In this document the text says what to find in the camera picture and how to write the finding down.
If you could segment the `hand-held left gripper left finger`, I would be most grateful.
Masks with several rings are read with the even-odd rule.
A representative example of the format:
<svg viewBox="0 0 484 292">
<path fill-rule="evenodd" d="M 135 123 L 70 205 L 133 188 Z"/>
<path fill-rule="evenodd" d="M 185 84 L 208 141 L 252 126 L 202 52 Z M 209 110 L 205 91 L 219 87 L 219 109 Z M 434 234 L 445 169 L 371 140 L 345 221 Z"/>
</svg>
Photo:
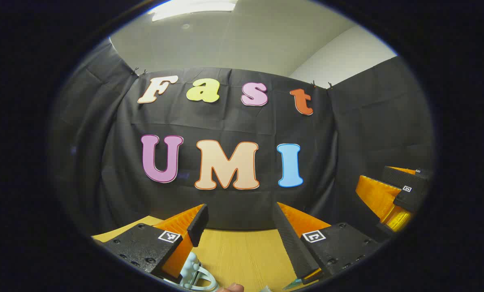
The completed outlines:
<svg viewBox="0 0 484 292">
<path fill-rule="evenodd" d="M 98 244 L 139 270 L 177 284 L 208 220 L 208 206 L 201 204 L 154 225 L 138 223 Z"/>
</svg>

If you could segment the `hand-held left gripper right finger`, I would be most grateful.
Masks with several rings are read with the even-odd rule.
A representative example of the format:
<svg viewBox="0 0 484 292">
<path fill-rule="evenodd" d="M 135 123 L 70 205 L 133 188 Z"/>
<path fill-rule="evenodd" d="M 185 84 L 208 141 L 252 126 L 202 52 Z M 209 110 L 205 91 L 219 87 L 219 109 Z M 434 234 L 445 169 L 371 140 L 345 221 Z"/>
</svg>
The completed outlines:
<svg viewBox="0 0 484 292">
<path fill-rule="evenodd" d="M 273 220 L 301 284 L 334 277 L 381 247 L 348 223 L 329 224 L 280 202 Z"/>
</svg>

